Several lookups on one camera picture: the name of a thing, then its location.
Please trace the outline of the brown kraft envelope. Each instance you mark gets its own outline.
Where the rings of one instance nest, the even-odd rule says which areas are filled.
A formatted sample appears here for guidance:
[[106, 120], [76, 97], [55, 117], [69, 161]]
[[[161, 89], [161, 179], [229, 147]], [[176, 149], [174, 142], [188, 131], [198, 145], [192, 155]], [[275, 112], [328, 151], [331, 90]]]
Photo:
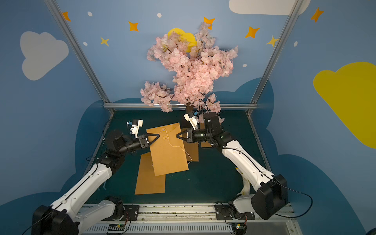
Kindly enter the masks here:
[[199, 144], [198, 143], [187, 143], [183, 141], [184, 148], [186, 151], [186, 159], [188, 162], [198, 162], [199, 161]]
[[155, 176], [151, 153], [141, 155], [135, 195], [165, 193], [165, 175]]
[[180, 123], [150, 128], [146, 132], [160, 135], [150, 147], [155, 176], [189, 170], [183, 141], [176, 138], [181, 132]]

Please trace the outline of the brown kraft file bag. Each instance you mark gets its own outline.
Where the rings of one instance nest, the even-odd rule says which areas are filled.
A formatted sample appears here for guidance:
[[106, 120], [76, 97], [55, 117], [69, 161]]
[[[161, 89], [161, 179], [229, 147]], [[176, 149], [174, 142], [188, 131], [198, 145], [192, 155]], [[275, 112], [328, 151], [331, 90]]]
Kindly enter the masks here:
[[[205, 124], [204, 123], [200, 123], [200, 129], [205, 130]], [[212, 145], [208, 141], [201, 142], [200, 145], [201, 145], [202, 148], [212, 148]]]

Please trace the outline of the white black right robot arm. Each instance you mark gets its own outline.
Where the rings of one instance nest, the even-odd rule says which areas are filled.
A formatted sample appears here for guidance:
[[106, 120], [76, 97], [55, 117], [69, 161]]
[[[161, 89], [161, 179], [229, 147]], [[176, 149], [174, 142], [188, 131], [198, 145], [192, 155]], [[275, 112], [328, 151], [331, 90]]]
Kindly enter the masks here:
[[286, 179], [282, 175], [274, 175], [247, 153], [238, 140], [223, 130], [217, 113], [203, 115], [203, 129], [198, 127], [198, 117], [193, 112], [186, 113], [184, 118], [191, 127], [177, 134], [178, 139], [189, 144], [208, 142], [240, 171], [246, 192], [229, 202], [233, 214], [254, 212], [261, 219], [268, 220], [287, 205]]

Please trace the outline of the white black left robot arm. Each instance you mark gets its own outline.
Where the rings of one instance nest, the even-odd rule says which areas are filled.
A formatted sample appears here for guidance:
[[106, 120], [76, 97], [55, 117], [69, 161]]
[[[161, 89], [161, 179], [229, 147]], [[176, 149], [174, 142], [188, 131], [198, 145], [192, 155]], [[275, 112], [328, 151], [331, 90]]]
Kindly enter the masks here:
[[113, 196], [82, 213], [79, 210], [120, 169], [127, 154], [149, 148], [159, 137], [159, 134], [144, 134], [133, 138], [120, 131], [110, 132], [105, 138], [106, 151], [87, 174], [59, 199], [33, 213], [31, 233], [80, 235], [104, 219], [122, 220], [126, 216], [123, 201]]

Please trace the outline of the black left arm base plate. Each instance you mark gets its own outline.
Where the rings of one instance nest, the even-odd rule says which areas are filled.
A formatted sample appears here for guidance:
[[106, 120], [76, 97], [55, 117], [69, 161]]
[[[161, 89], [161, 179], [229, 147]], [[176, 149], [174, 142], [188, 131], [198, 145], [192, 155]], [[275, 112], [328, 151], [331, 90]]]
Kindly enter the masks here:
[[137, 221], [139, 210], [139, 205], [123, 205], [123, 209], [116, 209], [114, 215], [103, 219], [103, 221]]

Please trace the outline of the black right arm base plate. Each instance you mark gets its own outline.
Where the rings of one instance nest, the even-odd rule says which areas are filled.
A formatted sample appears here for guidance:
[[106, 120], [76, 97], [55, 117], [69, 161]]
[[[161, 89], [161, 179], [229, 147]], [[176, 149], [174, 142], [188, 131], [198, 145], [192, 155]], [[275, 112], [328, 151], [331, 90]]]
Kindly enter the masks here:
[[234, 206], [222, 203], [214, 204], [217, 220], [255, 220], [253, 212], [237, 212]]

